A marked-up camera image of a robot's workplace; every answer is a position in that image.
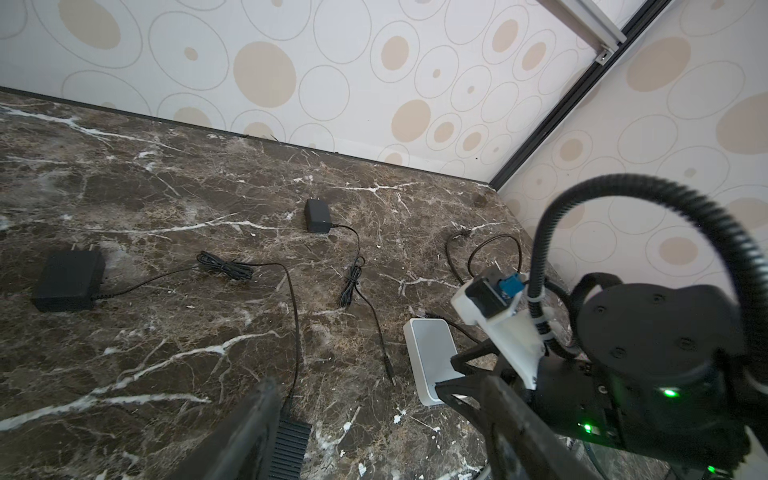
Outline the black network switch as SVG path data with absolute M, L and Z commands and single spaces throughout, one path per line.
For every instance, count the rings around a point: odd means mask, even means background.
M 312 426 L 281 418 L 269 468 L 269 480 L 299 480 Z

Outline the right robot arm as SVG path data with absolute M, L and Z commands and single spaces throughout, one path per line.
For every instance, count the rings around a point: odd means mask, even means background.
M 584 276 L 561 292 L 573 341 L 552 331 L 550 243 L 575 207 L 644 200 L 687 220 L 724 264 L 727 295 Z M 565 438 L 681 468 L 701 479 L 767 475 L 767 262 L 724 208 L 676 182 L 595 177 L 563 191 L 541 217 L 526 281 L 488 268 L 452 298 L 485 339 L 452 357 L 438 398 L 484 437 L 495 479 L 595 479 Z

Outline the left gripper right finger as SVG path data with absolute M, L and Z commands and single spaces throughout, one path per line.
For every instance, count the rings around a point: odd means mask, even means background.
M 501 378 L 480 384 L 480 414 L 493 479 L 594 479 Z

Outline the white router box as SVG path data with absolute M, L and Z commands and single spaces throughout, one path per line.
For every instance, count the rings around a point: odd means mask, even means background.
M 403 331 L 420 402 L 427 407 L 442 405 L 436 385 L 462 377 L 451 365 L 457 349 L 448 323 L 442 319 L 412 318 Z

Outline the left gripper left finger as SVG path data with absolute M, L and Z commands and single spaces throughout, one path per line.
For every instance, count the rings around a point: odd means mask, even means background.
M 267 478 L 280 406 L 275 380 L 262 380 L 169 477 L 180 480 Z

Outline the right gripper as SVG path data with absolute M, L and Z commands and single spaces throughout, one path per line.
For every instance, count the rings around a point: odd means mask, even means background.
M 592 367 L 586 361 L 564 360 L 557 355 L 542 357 L 534 390 L 525 387 L 522 377 L 490 340 L 454 355 L 450 366 L 460 376 L 437 383 L 438 398 L 482 434 L 489 431 L 491 418 L 504 414 L 499 407 L 482 407 L 469 401 L 480 400 L 484 380 L 498 377 L 555 434 L 611 448 L 618 446 L 618 420 L 611 400 L 596 390 Z

